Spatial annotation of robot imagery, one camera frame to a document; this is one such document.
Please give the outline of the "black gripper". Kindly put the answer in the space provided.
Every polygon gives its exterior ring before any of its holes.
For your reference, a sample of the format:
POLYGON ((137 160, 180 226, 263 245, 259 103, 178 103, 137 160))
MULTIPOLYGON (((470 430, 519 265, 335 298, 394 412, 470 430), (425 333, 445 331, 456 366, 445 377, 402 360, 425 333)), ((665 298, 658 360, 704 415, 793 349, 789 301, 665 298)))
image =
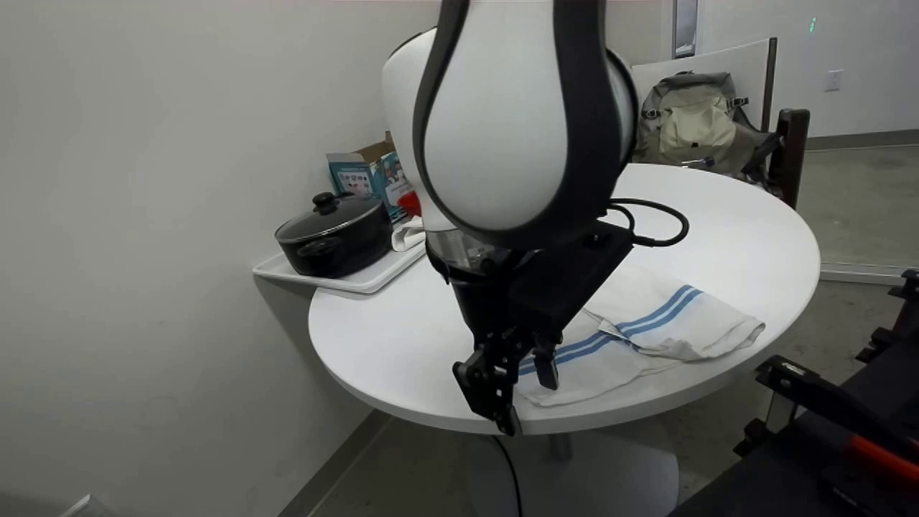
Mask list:
POLYGON ((427 247, 433 270, 454 287, 473 354, 450 373, 473 415, 513 436, 513 386, 519 361, 533 356, 543 387, 557 392, 555 350, 563 327, 631 254, 631 235, 613 225, 592 225, 550 249, 483 247, 468 265, 427 247))

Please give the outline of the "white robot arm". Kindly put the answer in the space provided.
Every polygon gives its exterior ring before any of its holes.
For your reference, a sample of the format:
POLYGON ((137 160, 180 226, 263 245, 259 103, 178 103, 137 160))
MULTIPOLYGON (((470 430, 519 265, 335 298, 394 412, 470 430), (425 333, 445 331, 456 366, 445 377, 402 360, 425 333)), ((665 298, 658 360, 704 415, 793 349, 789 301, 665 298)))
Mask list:
POLYGON ((605 0, 438 0, 385 58, 381 103, 427 262, 473 336, 450 377, 512 436, 519 366, 560 386, 563 327, 631 249, 605 222, 638 127, 605 0))

